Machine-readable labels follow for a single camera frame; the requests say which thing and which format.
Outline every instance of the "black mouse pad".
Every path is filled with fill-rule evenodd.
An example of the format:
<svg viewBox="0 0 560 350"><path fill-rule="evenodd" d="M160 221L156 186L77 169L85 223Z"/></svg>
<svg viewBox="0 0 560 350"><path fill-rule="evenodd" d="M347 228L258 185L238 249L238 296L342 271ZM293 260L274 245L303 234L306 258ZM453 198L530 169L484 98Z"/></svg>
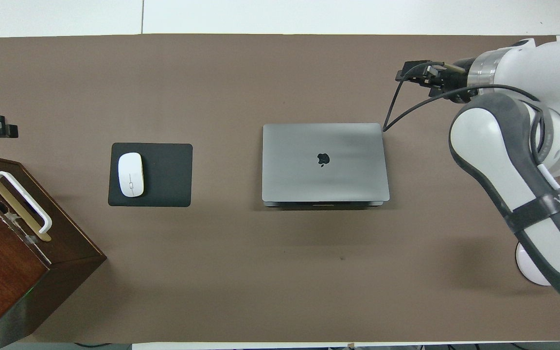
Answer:
<svg viewBox="0 0 560 350"><path fill-rule="evenodd" d="M120 190L118 159L129 152L142 157L144 192L127 197ZM111 206L126 207L188 207L192 201L191 144L122 143L111 146L109 196Z"/></svg>

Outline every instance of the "brown wooden box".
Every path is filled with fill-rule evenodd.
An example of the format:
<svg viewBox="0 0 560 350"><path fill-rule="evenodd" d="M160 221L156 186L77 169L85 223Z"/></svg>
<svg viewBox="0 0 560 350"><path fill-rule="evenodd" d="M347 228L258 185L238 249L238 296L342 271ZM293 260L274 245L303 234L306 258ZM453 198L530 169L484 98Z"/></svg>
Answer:
<svg viewBox="0 0 560 350"><path fill-rule="evenodd" d="M33 332L106 257L20 163L0 159L0 171L13 175L53 221L51 241L42 241L0 195L1 348ZM44 222L7 179L0 183Z"/></svg>

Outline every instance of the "computer mouse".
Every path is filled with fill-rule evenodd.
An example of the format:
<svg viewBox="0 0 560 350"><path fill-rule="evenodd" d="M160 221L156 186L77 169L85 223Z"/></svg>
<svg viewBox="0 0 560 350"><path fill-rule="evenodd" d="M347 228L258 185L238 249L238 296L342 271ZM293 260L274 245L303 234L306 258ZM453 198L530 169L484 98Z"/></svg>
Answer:
<svg viewBox="0 0 560 350"><path fill-rule="evenodd" d="M127 197L138 197L144 193L144 172L142 156L139 153L125 153L118 159L118 181L120 191Z"/></svg>

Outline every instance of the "wooden box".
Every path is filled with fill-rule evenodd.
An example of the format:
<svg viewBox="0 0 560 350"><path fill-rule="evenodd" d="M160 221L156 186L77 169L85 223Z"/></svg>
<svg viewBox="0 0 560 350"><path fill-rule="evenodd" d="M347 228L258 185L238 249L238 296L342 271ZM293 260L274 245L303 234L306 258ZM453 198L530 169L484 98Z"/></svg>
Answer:
<svg viewBox="0 0 560 350"><path fill-rule="evenodd" d="M105 259L21 164L0 159L0 348L33 332Z"/></svg>

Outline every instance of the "laptop lid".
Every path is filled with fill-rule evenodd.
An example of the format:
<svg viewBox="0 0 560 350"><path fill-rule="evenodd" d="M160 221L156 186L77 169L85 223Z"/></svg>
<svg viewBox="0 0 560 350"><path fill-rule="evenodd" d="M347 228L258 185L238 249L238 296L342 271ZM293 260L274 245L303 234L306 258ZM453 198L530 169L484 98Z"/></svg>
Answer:
<svg viewBox="0 0 560 350"><path fill-rule="evenodd" d="M266 206L378 206L390 199L379 124L265 124L262 129Z"/></svg>

